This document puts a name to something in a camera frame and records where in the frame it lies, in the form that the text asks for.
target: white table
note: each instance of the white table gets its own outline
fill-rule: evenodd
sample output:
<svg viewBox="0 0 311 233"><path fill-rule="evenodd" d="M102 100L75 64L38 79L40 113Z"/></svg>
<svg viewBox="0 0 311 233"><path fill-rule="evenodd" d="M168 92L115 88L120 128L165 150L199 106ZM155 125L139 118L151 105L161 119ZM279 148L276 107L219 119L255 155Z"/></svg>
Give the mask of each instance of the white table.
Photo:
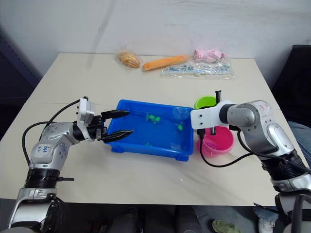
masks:
<svg viewBox="0 0 311 233"><path fill-rule="evenodd" d="M142 58L150 61L159 57ZM0 142L0 197L15 199L24 184L28 167L21 148L23 131L84 95L96 103L97 114L115 109L120 99L191 107L197 98L214 95L215 90L222 90L223 100L236 103L265 100L302 155L255 61L233 59L232 65L238 76L234 80L177 79L161 77L160 70L125 70L112 55L59 54ZM74 107L67 109L56 120L74 121L75 111ZM29 132L29 153L42 128ZM210 161L223 164L245 153L237 142L230 154ZM213 168L202 161L196 148L188 162L179 162L145 154L112 153L109 145L84 141L70 148L61 175L75 178L74 182L58 183L58 196L67 202L274 205L276 194L257 157L227 168Z"/></svg>

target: carrot in plastic bag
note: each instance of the carrot in plastic bag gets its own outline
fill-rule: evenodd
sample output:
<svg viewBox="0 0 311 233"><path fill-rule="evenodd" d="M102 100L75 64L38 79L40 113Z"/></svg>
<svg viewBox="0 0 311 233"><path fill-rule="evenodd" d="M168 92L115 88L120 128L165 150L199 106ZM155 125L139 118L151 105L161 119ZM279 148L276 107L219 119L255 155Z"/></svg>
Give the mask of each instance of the carrot in plastic bag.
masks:
<svg viewBox="0 0 311 233"><path fill-rule="evenodd" d="M147 62L142 66L142 70L151 70L151 69L157 69L161 67L170 66L177 63L183 63L189 60L189 56L187 55L181 55L181 56L174 56L174 57L168 57L160 60L156 60L153 62Z"/></svg>

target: plastic cup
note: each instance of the plastic cup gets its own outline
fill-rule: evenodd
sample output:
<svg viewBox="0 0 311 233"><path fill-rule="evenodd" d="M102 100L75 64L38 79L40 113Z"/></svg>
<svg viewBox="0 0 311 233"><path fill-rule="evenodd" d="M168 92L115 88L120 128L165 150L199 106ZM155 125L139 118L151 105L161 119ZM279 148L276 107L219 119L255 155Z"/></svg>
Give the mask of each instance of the plastic cup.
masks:
<svg viewBox="0 0 311 233"><path fill-rule="evenodd" d="M210 135L210 130L205 129L205 136L202 144L202 153L204 157L215 158L222 154L229 153L234 146L234 137L232 132L222 126L216 126L216 135ZM200 140L197 142L198 151L200 151Z"/></svg>
<svg viewBox="0 0 311 233"><path fill-rule="evenodd" d="M215 105L216 98L214 96L203 96L195 102L194 109L200 109L202 107L212 107Z"/></svg>

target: white wall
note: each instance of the white wall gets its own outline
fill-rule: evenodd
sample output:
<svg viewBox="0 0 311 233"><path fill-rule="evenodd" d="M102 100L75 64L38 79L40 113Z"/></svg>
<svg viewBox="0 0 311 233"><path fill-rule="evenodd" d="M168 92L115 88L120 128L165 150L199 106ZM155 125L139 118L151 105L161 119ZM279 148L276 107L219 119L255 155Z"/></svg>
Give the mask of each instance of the white wall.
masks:
<svg viewBox="0 0 311 233"><path fill-rule="evenodd" d="M43 75L59 52L255 58L268 84L311 42L310 0L0 0L0 26Z"/></svg>

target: green cup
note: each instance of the green cup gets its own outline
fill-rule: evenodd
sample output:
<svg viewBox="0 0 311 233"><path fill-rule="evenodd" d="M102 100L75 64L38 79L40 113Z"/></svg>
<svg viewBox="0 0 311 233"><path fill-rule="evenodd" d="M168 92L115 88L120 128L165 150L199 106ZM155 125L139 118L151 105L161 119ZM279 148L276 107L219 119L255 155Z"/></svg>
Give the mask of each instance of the green cup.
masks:
<svg viewBox="0 0 311 233"><path fill-rule="evenodd" d="M195 102L194 109L199 109L202 107L212 107L215 105L216 105L216 98L214 96L203 96Z"/></svg>

